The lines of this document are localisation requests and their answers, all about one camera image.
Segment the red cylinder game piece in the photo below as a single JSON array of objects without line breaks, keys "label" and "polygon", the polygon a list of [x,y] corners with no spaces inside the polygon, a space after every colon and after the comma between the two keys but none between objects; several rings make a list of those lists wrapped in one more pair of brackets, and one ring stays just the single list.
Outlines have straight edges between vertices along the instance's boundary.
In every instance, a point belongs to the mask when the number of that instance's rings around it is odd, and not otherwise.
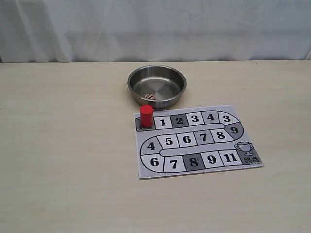
[{"label": "red cylinder game piece", "polygon": [[150,105],[140,107],[140,123],[143,128],[149,128],[153,124],[153,108]]}]

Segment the wooden die black pips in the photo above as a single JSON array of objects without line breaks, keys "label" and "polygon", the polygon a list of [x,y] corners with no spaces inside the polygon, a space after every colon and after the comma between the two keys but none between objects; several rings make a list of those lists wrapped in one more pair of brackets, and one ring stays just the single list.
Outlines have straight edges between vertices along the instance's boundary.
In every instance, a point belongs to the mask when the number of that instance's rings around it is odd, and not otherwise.
[{"label": "wooden die black pips", "polygon": [[148,93],[144,96],[145,99],[148,99],[148,100],[155,100],[155,96],[151,93]]}]

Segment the stainless steel round bowl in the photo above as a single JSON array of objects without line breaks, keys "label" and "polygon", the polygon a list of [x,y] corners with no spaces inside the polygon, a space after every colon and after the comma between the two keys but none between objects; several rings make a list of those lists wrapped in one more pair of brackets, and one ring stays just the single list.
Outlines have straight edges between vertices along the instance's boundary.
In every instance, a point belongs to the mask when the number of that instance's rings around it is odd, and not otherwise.
[{"label": "stainless steel round bowl", "polygon": [[[174,106],[187,87],[185,76],[177,69],[165,65],[147,65],[134,70],[127,80],[132,98],[139,105],[150,105],[155,109]],[[145,99],[151,93],[155,100]]]}]

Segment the paper number game board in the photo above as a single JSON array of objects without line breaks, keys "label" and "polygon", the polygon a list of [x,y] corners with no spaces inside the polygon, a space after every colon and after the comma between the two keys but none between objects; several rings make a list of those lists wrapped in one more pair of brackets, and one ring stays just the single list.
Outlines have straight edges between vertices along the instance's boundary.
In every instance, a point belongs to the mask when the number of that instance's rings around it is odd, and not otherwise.
[{"label": "paper number game board", "polygon": [[140,179],[264,165],[233,105],[157,111],[149,128],[134,120]]}]

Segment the white backdrop curtain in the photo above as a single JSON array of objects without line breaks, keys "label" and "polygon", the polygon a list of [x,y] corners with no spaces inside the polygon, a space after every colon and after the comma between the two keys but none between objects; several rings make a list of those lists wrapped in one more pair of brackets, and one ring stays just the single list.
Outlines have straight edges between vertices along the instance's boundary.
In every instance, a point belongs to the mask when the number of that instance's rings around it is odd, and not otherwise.
[{"label": "white backdrop curtain", "polygon": [[308,0],[3,0],[2,62],[310,59]]}]

